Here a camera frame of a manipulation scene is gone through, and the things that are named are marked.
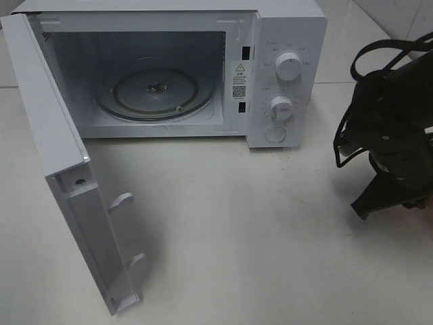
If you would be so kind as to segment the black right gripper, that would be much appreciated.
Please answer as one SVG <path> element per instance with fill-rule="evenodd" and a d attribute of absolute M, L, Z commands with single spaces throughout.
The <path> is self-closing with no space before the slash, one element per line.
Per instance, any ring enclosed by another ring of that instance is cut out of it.
<path fill-rule="evenodd" d="M 415 149 L 399 154 L 369 153 L 376 172 L 362 194 L 351 203 L 357 215 L 366 220 L 371 213 L 401 205 L 424 209 L 432 196 L 432 151 Z"/>

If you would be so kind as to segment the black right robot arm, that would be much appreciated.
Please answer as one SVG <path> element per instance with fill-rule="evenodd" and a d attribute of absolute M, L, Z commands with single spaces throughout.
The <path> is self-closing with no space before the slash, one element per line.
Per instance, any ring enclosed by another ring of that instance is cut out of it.
<path fill-rule="evenodd" d="M 341 168 L 366 152 L 375 171 L 351 204 L 361 219 L 402 205 L 422 209 L 432 195 L 432 52 L 355 85 L 333 141 Z"/>

